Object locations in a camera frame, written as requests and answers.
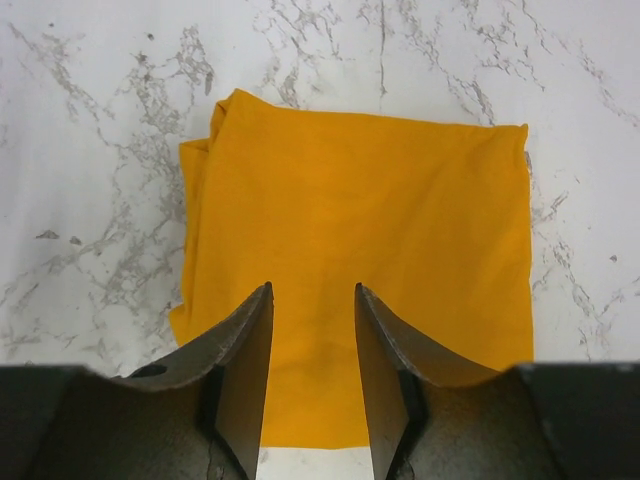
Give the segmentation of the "yellow t shirt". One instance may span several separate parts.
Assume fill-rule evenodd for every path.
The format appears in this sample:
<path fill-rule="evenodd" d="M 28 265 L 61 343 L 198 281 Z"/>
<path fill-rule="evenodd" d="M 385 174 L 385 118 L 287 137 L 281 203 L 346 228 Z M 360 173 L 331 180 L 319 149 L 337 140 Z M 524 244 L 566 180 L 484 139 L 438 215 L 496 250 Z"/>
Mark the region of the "yellow t shirt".
<path fill-rule="evenodd" d="M 237 90 L 181 144 L 185 344 L 270 283 L 261 442 L 368 444 L 357 284 L 439 343 L 500 370 L 534 355 L 526 125 L 295 110 Z"/>

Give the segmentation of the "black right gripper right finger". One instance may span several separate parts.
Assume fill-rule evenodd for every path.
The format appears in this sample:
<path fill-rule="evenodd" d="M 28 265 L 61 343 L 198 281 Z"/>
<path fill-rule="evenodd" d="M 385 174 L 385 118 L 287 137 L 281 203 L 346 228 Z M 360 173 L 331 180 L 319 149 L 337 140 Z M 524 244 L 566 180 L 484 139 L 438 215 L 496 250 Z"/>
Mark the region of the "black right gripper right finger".
<path fill-rule="evenodd" d="M 425 388 L 475 385 L 498 372 L 409 325 L 361 283 L 354 310 L 373 473 L 394 479 L 428 424 Z"/>

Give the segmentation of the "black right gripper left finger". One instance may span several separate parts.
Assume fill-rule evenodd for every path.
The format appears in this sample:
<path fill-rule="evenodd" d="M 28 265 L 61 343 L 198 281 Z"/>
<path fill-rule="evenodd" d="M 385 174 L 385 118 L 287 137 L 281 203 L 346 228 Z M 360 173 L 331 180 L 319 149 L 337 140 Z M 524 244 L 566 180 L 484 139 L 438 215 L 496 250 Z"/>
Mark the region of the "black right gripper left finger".
<path fill-rule="evenodd" d="M 258 287 L 218 325 L 119 378 L 115 479 L 253 479 L 273 332 L 273 291 Z"/>

